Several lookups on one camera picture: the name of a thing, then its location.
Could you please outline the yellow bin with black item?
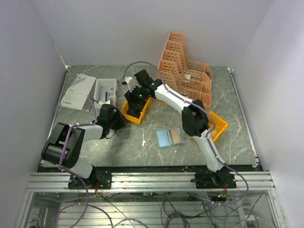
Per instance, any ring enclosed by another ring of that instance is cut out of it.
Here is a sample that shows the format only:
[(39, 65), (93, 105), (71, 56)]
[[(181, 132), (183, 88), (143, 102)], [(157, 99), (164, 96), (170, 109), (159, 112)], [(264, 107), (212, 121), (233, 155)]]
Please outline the yellow bin with black item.
[(147, 109), (151, 106), (151, 98), (148, 98), (144, 101), (144, 105), (142, 107), (136, 108), (133, 105), (129, 105), (128, 101), (125, 101), (121, 112), (122, 115), (128, 120), (129, 122), (135, 124), (141, 124), (142, 120), (146, 116)]

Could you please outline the green card holder wallet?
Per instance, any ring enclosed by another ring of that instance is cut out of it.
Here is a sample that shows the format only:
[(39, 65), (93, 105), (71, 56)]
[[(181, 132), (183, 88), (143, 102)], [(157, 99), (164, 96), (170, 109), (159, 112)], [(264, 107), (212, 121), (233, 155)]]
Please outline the green card holder wallet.
[(155, 132), (158, 149), (168, 148), (184, 144), (185, 140), (180, 128), (157, 130)]

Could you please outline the orange credit card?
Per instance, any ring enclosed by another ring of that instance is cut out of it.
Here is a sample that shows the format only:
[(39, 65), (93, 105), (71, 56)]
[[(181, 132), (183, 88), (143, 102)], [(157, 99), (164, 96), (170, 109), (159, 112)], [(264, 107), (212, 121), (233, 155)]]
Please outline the orange credit card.
[(183, 143), (183, 139), (179, 128), (172, 128), (168, 130), (168, 137), (170, 145), (176, 145)]

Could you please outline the peach plastic file organizer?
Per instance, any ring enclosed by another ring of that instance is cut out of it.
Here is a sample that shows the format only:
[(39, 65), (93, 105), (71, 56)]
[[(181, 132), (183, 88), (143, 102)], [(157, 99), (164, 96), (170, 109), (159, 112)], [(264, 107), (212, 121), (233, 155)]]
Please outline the peach plastic file organizer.
[(210, 108), (213, 71), (207, 64), (189, 59), (184, 34), (169, 33), (158, 69), (157, 78), (163, 76), (169, 88), (192, 100), (199, 99), (206, 110)]

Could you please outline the yellow bin with boxes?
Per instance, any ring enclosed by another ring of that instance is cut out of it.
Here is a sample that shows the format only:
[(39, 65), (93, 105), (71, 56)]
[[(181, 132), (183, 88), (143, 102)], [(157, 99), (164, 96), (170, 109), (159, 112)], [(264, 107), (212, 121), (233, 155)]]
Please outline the yellow bin with boxes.
[(226, 130), (229, 123), (219, 117), (214, 112), (209, 112), (210, 117), (202, 111), (185, 114), (182, 117), (182, 126), (185, 133), (191, 137), (201, 136), (205, 130), (215, 129), (211, 131), (210, 135), (215, 142), (219, 136)]

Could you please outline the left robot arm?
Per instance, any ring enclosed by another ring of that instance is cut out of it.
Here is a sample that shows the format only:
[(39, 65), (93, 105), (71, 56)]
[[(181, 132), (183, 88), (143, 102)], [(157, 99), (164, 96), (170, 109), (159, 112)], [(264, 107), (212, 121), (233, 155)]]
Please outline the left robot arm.
[(123, 114), (111, 104), (102, 105), (99, 115), (87, 124), (57, 123), (47, 139), (41, 159), (71, 174), (69, 189), (91, 189), (103, 185), (109, 189), (106, 175), (80, 157), (83, 142), (110, 139), (126, 126)]

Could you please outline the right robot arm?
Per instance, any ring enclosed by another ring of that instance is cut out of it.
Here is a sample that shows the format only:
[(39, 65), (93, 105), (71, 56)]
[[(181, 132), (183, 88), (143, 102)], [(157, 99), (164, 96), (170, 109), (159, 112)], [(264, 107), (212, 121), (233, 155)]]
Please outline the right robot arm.
[(232, 170), (221, 158), (211, 138), (209, 120), (212, 118), (199, 99), (191, 100), (181, 96), (170, 89), (163, 79), (153, 80), (146, 70), (136, 73), (134, 77), (124, 76), (122, 84), (128, 87), (124, 95), (126, 104), (122, 109), (126, 119), (140, 124), (150, 98), (165, 102), (181, 114), (184, 132), (193, 137), (203, 152), (209, 170), (208, 182), (215, 188), (226, 183)]

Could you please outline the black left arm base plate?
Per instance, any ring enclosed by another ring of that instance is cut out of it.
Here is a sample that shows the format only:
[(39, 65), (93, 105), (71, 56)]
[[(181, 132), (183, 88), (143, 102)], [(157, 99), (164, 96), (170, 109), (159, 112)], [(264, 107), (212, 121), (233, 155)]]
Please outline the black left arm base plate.
[[(110, 189), (112, 183), (112, 175), (109, 171), (100, 168), (93, 168), (89, 178), (82, 178), (88, 189)], [(79, 178), (70, 176), (68, 189), (80, 190), (85, 189)]]

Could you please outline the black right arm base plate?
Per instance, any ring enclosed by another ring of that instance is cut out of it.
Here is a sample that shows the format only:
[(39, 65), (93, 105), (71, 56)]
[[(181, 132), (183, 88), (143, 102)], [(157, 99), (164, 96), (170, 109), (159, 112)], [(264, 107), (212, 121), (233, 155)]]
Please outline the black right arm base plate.
[(190, 181), (195, 183), (197, 189), (228, 189), (236, 187), (235, 176), (223, 167), (217, 172), (210, 171), (207, 166), (195, 166), (194, 178)]

